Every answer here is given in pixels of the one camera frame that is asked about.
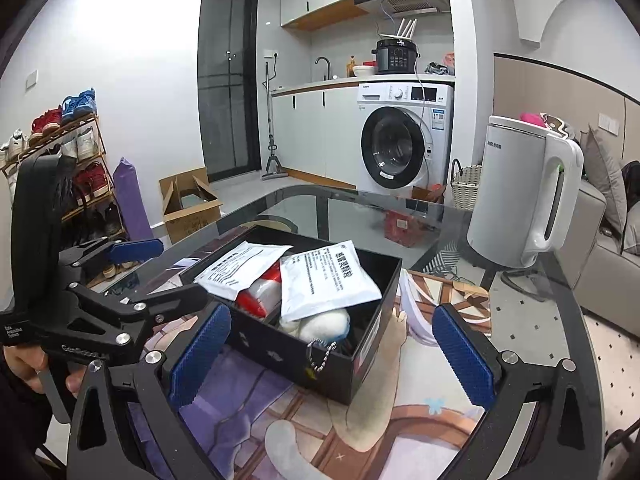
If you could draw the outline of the left hand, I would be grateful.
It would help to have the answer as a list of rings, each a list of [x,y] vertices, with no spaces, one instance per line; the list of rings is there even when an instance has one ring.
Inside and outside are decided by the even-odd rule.
[[[38,344],[4,347],[3,356],[9,370],[36,393],[44,393],[39,375],[48,369],[48,356]]]

